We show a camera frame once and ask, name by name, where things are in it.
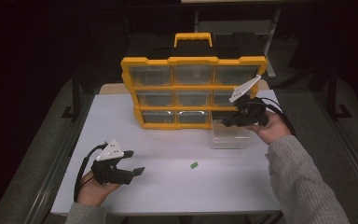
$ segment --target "human hand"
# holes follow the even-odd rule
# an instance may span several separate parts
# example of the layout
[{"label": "human hand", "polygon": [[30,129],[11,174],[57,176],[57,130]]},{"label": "human hand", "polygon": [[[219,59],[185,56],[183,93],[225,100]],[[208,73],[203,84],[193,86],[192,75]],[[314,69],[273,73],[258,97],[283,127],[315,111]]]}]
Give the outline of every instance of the human hand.
[{"label": "human hand", "polygon": [[281,120],[279,115],[266,111],[266,116],[268,118],[268,124],[266,126],[258,126],[256,124],[245,126],[249,131],[257,133],[257,135],[269,145],[271,142],[277,140],[278,138],[290,135],[290,130],[287,128],[286,124]]},{"label": "human hand", "polygon": [[106,197],[120,187],[119,184],[102,185],[94,179],[92,171],[89,171],[81,179],[81,187],[77,202],[85,205],[99,206]]}]

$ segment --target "gray sweater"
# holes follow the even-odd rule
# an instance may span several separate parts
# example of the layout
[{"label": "gray sweater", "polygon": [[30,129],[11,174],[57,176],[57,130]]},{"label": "gray sweater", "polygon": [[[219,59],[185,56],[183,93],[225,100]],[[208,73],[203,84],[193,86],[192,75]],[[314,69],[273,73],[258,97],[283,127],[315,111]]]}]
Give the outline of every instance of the gray sweater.
[{"label": "gray sweater", "polygon": [[[294,136],[272,142],[267,157],[271,186],[287,223],[349,223],[334,192]],[[104,223],[105,216],[102,207],[73,203],[66,223]]]}]

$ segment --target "yellow organizer box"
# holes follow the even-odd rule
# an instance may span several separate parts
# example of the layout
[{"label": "yellow organizer box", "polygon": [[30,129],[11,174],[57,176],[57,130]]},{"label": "yellow organizer box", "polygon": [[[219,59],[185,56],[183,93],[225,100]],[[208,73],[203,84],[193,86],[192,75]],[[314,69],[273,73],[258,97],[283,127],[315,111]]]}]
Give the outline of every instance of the yellow organizer box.
[{"label": "yellow organizer box", "polygon": [[211,129],[213,118],[236,111],[233,89],[264,74],[267,59],[252,33],[142,34],[121,67],[142,128]]}]

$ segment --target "white table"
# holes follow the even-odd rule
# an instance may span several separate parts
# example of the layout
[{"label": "white table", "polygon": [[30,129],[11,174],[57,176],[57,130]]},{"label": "white table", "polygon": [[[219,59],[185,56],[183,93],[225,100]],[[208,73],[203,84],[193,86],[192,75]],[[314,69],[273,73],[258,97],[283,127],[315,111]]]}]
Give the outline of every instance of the white table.
[{"label": "white table", "polygon": [[[260,91],[258,95],[276,101],[273,91]],[[94,147],[114,138],[123,150],[135,151],[117,168],[145,167],[145,171],[130,185],[109,195],[102,205],[109,213],[135,216],[279,211],[269,183],[267,145],[254,134],[247,148],[210,149],[210,133],[200,129],[141,129],[128,94],[97,95],[51,212],[69,212],[83,158]],[[91,156],[86,172],[98,153]],[[195,161],[199,166],[191,169]]]}]

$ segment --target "small green block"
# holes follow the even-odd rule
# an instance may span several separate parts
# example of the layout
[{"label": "small green block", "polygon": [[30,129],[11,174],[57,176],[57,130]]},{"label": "small green block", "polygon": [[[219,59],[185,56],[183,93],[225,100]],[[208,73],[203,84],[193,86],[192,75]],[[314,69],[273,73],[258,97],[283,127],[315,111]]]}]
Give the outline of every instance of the small green block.
[{"label": "small green block", "polygon": [[196,168],[197,166],[199,166],[198,162],[194,162],[193,164],[190,165],[191,169]]}]

